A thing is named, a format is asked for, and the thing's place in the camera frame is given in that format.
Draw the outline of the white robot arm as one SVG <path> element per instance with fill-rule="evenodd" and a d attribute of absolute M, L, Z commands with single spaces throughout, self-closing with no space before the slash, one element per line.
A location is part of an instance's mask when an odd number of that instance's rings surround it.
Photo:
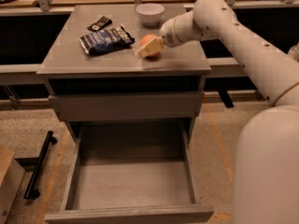
<path fill-rule="evenodd" d="M 141 46 L 218 38 L 271 107 L 243 128 L 235 154 L 232 224 L 299 224 L 299 62 L 238 21 L 224 0 L 197 0 Z"/>

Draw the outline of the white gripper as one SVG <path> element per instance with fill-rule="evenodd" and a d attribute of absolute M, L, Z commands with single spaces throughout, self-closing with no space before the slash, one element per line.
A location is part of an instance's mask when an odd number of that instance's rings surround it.
<path fill-rule="evenodd" d="M 160 29 L 159 36 L 144 36 L 140 48 L 135 52 L 139 59 L 156 56 L 164 49 L 164 44 L 169 48 L 178 47 L 187 42 L 187 23 L 183 15 L 176 16 L 166 21 Z"/>

